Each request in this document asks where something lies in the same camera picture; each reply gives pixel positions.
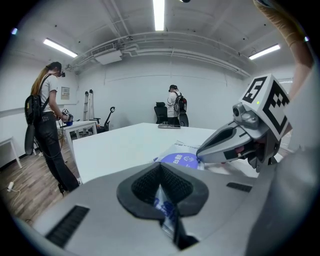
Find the ceiling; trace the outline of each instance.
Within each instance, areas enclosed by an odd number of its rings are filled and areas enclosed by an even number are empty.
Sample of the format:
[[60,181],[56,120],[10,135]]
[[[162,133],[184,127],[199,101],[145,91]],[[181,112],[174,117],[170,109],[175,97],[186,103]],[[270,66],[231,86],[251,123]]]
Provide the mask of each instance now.
[[[21,21],[8,49],[13,55],[60,61],[81,72],[99,65],[91,50],[116,43],[133,55],[137,50],[144,55],[189,55],[249,75],[255,63],[248,56],[285,45],[252,0],[165,0],[164,22],[165,30],[155,32],[153,0],[45,1]],[[45,38],[78,57],[44,45]]]

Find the woman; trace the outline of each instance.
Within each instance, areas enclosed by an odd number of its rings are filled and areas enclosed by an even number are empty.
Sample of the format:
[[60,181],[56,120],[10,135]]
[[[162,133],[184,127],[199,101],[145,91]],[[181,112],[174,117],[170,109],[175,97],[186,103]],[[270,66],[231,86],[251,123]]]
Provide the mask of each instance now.
[[79,186],[79,183],[65,165],[62,157],[55,117],[56,114],[62,121],[67,121],[67,116],[61,113],[56,103],[58,77],[61,76],[61,70],[62,66],[59,62],[52,62],[45,66],[35,80],[31,94],[39,94],[42,104],[45,104],[48,99],[48,103],[43,110],[42,120],[35,126],[35,138],[44,154],[50,172],[59,183],[60,191],[62,188],[71,192]]

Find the white wall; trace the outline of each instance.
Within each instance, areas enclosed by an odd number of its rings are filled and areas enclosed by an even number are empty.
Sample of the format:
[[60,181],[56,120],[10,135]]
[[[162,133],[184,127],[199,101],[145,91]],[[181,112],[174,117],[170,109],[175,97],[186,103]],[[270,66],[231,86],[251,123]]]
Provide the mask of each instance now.
[[[0,66],[0,141],[13,137],[19,156],[25,153],[25,134],[27,129],[24,114],[25,100],[30,95],[31,87],[41,69],[48,63],[34,59],[7,56]],[[76,93],[78,84],[75,75],[66,72],[66,77],[59,78],[56,101],[61,108],[76,111]],[[61,100],[61,86],[70,88],[70,100]],[[0,147],[0,167],[15,157],[10,145]]]
[[111,129],[156,123],[156,102],[167,102],[177,85],[188,102],[189,126],[218,129],[232,120],[232,106],[245,90],[242,76],[186,58],[139,56],[89,69],[79,75],[77,116],[82,119],[85,91],[93,89],[94,114]]

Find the person's hand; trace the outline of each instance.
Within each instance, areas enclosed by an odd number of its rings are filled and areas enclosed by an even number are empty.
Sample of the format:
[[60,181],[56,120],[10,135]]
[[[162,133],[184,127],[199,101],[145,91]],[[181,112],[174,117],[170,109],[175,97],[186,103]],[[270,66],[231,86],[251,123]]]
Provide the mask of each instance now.
[[62,115],[62,118],[61,118],[61,120],[63,121],[63,122],[67,122],[68,121],[68,116],[67,115]]

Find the blue sticker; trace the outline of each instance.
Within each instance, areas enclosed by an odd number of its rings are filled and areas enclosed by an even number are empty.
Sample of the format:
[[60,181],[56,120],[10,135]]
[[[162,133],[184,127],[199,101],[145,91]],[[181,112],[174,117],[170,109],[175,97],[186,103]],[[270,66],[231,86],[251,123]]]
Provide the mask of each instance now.
[[168,154],[160,162],[168,164],[177,164],[189,168],[198,168],[198,159],[192,153],[174,153]]

